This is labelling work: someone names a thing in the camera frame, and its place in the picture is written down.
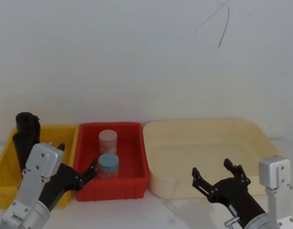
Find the plastic bin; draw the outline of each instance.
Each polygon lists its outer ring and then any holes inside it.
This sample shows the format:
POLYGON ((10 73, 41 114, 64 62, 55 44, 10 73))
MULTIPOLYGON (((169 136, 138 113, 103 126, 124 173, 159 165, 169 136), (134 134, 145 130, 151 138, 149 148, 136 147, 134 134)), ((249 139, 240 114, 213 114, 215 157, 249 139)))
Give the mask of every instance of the plastic bin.
POLYGON ((77 192, 78 201, 143 198, 149 183, 142 127, 139 123, 89 123, 80 126, 74 168, 83 172, 100 156, 99 133, 114 130, 118 134, 117 155, 120 159, 118 178, 96 177, 77 192))
MULTIPOLYGON (((13 202, 22 180, 19 162, 12 141, 12 137, 16 132, 17 130, 14 128, 0 156, 0 208, 3 209, 8 208, 13 202)), ((78 132, 78 126, 42 125, 40 142, 53 142, 54 146, 58 146, 61 142, 64 142, 66 148, 63 163, 73 166, 78 132)), ((71 199, 71 192, 67 192, 59 200, 57 206, 67 206, 71 199)))
POLYGON ((252 195, 265 194, 259 181, 258 163, 278 152, 254 123, 238 120, 157 121, 143 130, 151 172, 151 191, 161 198, 203 198, 192 187, 197 167, 210 184, 232 177, 225 158, 242 165, 251 180, 252 195))

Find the white table surface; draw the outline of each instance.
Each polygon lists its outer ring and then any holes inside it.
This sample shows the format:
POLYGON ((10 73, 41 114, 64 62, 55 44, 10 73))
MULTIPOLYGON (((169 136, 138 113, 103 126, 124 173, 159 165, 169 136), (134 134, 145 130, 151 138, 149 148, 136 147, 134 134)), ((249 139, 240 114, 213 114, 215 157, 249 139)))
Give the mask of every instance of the white table surface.
MULTIPOLYGON (((273 143, 291 159, 293 184, 293 142, 280 139, 273 143)), ((254 198, 267 211, 267 196, 254 198)), ((291 198, 293 211, 293 192, 291 198)), ((66 208, 55 208, 44 229, 223 229, 223 223, 231 217, 226 207, 206 199, 164 200, 147 191, 137 200, 73 200, 66 208)))

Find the plastic jar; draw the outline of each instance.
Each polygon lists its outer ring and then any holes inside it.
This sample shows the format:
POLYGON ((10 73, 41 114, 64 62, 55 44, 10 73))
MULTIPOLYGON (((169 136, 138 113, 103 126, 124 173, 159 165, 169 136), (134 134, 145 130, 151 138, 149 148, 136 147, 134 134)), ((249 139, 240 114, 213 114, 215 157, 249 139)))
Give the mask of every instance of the plastic jar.
POLYGON ((119 171, 119 157, 113 153, 105 153, 99 157, 100 178, 117 178, 119 171))
POLYGON ((105 153, 117 153, 117 132, 113 130, 103 130, 99 134, 100 152, 105 153))

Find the yellow plastic bin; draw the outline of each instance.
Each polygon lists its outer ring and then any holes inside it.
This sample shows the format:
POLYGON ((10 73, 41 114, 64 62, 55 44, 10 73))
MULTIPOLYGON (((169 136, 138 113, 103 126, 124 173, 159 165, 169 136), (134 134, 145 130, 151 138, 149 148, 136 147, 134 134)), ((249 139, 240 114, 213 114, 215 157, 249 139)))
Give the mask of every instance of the yellow plastic bin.
MULTIPOLYGON (((0 209, 6 209, 16 197, 21 183, 19 162, 17 159, 12 137, 17 132, 14 128, 0 156, 0 209)), ((57 147, 61 142, 66 145, 63 163, 73 166, 76 142, 79 127, 75 125, 42 125, 40 142, 53 142, 57 147)), ((64 207, 72 199, 71 192, 66 192, 57 203, 58 207, 64 207)))

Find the jar with blue lid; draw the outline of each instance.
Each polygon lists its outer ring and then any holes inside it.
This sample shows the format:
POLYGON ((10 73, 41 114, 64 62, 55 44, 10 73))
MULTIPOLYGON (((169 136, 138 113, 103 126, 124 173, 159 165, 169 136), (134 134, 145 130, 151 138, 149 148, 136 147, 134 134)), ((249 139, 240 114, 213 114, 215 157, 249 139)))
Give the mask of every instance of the jar with blue lid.
POLYGON ((114 153, 102 154, 99 157, 99 175, 103 179, 117 178, 119 171, 119 157, 114 153))

